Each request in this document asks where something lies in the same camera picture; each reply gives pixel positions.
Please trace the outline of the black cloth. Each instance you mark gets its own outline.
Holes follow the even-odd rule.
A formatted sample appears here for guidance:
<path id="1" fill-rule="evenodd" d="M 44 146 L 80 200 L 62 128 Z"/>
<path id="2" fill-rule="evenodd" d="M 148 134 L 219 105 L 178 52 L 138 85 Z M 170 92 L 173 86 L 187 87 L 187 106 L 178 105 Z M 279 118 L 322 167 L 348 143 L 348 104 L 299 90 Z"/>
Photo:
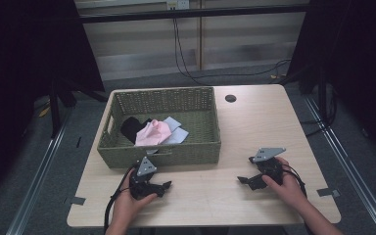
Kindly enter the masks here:
<path id="1" fill-rule="evenodd" d="M 144 122 L 140 122 L 136 117 L 129 117 L 122 123 L 120 132 L 132 144 L 134 144 L 136 142 L 137 133 L 145 128 L 151 121 L 150 118 L 147 118 Z"/>

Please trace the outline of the black horizontal bar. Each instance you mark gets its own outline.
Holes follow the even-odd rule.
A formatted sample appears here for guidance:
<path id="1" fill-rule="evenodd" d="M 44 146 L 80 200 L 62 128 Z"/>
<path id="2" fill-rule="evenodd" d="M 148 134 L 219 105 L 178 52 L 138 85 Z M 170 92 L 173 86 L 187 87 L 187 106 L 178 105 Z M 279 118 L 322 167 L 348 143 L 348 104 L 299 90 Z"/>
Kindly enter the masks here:
<path id="1" fill-rule="evenodd" d="M 310 6 L 308 4 L 295 4 L 295 5 L 273 5 L 273 6 L 258 6 L 258 7 L 239 7 L 239 8 L 166 10 L 166 11 L 126 13 L 126 14 L 97 14 L 97 15 L 80 16 L 76 20 L 82 24 L 97 24 L 97 23 L 111 23 L 111 22 L 133 22 L 133 21 L 187 19 L 187 18 L 201 18 L 201 17 L 225 17 L 225 16 L 242 16 L 242 15 L 300 13 L 300 12 L 307 12 L 309 10 L 310 10 Z"/>

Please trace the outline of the metal floor rail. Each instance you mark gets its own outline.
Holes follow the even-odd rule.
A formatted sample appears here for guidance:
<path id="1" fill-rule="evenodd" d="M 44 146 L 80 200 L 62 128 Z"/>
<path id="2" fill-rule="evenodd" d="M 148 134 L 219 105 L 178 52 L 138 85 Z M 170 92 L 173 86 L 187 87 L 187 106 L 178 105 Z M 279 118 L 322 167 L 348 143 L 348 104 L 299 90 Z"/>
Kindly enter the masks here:
<path id="1" fill-rule="evenodd" d="M 320 121 L 320 114 L 315 101 L 312 98 L 305 96 L 305 102 L 314 117 L 315 123 L 320 127 L 324 138 L 328 142 L 338 162 L 346 173 L 347 178 L 351 182 L 356 194 L 376 224 L 376 197 L 361 177 L 334 130 Z"/>
<path id="2" fill-rule="evenodd" d="M 58 152 L 59 146 L 64 138 L 66 132 L 67 122 L 70 120 L 72 108 L 67 108 L 66 113 L 62 118 L 62 124 L 60 129 L 56 132 L 55 136 L 51 138 L 51 141 L 46 149 L 40 166 L 35 173 L 32 182 L 23 198 L 21 205 L 19 206 L 15 217 L 13 218 L 6 235 L 23 235 L 25 227 L 28 223 L 30 215 L 34 209 L 34 206 L 38 200 L 39 193 L 42 185 L 45 181 L 46 175 L 50 169 L 52 161 Z"/>

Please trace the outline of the person's right hand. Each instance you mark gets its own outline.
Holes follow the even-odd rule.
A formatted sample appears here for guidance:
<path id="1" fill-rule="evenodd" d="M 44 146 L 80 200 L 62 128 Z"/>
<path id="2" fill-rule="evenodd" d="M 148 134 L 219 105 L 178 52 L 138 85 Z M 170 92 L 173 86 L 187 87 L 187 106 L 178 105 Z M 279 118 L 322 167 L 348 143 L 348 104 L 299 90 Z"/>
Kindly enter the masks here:
<path id="1" fill-rule="evenodd" d="M 279 185 L 267 175 L 264 175 L 262 180 L 280 197 L 285 204 L 297 212 L 302 212 L 307 208 L 308 200 L 301 190 L 297 178 L 290 173 L 289 163 L 281 157 L 277 157 L 277 160 L 282 164 L 284 169 L 282 174 L 283 183 Z"/>

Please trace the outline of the pink cloth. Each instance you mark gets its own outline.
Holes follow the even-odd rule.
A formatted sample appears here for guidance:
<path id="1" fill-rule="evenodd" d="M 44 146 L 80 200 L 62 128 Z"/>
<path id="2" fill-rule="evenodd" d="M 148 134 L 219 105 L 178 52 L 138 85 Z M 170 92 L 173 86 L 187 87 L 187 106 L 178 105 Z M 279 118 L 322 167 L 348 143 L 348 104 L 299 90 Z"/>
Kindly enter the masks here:
<path id="1" fill-rule="evenodd" d="M 163 143 L 171 135 L 170 128 L 164 121 L 153 119 L 137 132 L 136 146 L 154 146 Z"/>

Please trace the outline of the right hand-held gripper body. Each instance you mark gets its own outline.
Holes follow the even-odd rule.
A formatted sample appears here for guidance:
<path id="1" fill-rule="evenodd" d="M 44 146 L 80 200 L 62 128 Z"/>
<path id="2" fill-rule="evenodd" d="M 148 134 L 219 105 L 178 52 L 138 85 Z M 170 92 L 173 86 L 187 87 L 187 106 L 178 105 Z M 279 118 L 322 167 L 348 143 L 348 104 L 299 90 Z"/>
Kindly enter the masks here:
<path id="1" fill-rule="evenodd" d="M 267 175 L 281 185 L 283 167 L 276 156 L 285 151 L 285 148 L 259 148 L 253 157 L 249 157 L 249 161 L 257 166 L 261 176 Z"/>

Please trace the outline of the green woven basket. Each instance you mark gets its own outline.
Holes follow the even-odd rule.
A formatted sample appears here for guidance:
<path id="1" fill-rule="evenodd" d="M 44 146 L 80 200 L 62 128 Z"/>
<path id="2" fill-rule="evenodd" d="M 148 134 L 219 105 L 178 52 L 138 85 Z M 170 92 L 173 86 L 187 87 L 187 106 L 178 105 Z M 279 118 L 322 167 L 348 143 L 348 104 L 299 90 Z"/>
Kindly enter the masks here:
<path id="1" fill-rule="evenodd" d="M 120 129 L 128 118 L 143 122 L 168 117 L 188 132 L 180 144 L 136 147 Z M 110 168 L 125 168 L 143 157 L 156 166 L 215 164 L 220 134 L 214 90 L 211 87 L 116 90 L 105 109 L 97 151 Z"/>

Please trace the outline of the black metal stand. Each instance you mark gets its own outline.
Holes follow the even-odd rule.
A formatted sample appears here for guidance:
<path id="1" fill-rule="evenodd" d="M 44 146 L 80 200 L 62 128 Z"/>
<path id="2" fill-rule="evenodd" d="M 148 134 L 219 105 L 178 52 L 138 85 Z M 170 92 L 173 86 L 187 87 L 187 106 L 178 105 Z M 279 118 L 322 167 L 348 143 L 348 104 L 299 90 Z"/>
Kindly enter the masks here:
<path id="1" fill-rule="evenodd" d="M 324 67 L 309 64 L 295 71 L 289 70 L 286 76 L 279 81 L 279 84 L 286 85 L 292 82 L 298 83 L 299 90 L 303 95 L 315 92 L 320 121 L 325 125 L 332 124 L 335 119 L 336 101 L 332 97 L 332 104 L 327 105 L 327 81 Z"/>
<path id="2" fill-rule="evenodd" d="M 68 108 L 74 107 L 76 105 L 76 99 L 72 94 L 73 91 L 79 91 L 99 102 L 108 101 L 107 97 L 98 94 L 71 79 L 53 78 L 50 82 L 49 88 L 50 111 L 52 118 L 52 138 L 55 138 L 62 128 L 59 101 L 62 101 L 62 103 Z"/>

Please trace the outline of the light blue cloth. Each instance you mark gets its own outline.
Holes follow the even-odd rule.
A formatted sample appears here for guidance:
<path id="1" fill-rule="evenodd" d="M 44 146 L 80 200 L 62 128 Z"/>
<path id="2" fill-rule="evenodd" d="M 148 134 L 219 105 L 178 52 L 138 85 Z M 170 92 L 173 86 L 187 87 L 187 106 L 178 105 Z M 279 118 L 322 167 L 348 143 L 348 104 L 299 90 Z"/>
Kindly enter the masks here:
<path id="1" fill-rule="evenodd" d="M 171 132 L 166 138 L 164 144 L 181 144 L 188 137 L 189 132 L 182 128 L 182 124 L 173 117 L 167 117 L 164 122 L 168 125 Z"/>

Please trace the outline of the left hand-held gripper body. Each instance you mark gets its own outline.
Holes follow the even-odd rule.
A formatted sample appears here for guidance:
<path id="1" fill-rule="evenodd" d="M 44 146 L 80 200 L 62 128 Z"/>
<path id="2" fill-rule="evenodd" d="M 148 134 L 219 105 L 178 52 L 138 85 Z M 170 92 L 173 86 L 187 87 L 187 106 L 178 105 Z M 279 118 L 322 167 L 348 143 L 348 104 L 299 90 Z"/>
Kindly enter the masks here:
<path id="1" fill-rule="evenodd" d="M 136 168 L 132 171 L 129 178 L 129 188 L 131 196 L 140 200 L 155 192 L 164 192 L 165 189 L 162 185 L 151 184 L 150 179 L 156 173 L 157 168 L 152 164 L 152 162 L 144 157 L 136 165 Z"/>

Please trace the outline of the white power outlet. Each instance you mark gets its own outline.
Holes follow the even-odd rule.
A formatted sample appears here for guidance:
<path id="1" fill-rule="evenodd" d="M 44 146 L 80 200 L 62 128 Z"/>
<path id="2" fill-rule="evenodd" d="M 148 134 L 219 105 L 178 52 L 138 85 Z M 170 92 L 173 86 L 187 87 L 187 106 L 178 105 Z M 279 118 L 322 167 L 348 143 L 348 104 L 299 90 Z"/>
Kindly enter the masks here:
<path id="1" fill-rule="evenodd" d="M 168 10 L 189 10 L 190 1 L 189 0 L 167 0 L 166 8 Z"/>

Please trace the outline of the dark curtain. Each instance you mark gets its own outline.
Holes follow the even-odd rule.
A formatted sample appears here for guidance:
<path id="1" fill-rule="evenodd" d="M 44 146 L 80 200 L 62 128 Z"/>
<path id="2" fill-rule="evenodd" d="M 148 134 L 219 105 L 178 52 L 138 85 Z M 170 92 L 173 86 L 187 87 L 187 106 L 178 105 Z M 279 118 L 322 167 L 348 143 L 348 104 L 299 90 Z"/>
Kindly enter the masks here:
<path id="1" fill-rule="evenodd" d="M 0 180 L 12 163 L 37 98 L 104 85 L 74 0 L 0 0 Z"/>
<path id="2" fill-rule="evenodd" d="M 312 90 L 321 75 L 376 140 L 376 0 L 308 0 L 288 75 Z"/>

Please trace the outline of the person's left hand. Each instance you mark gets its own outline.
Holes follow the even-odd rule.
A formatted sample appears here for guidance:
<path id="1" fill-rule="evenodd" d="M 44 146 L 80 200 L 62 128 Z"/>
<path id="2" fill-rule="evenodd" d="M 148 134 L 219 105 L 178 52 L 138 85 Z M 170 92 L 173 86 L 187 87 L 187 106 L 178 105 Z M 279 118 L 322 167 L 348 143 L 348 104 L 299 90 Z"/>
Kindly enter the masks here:
<path id="1" fill-rule="evenodd" d="M 137 214 L 157 198 L 157 195 L 153 193 L 140 200 L 134 199 L 129 189 L 129 178 L 130 175 L 125 177 L 124 182 L 120 187 L 120 193 L 115 199 L 110 228 L 128 227 L 136 218 Z"/>

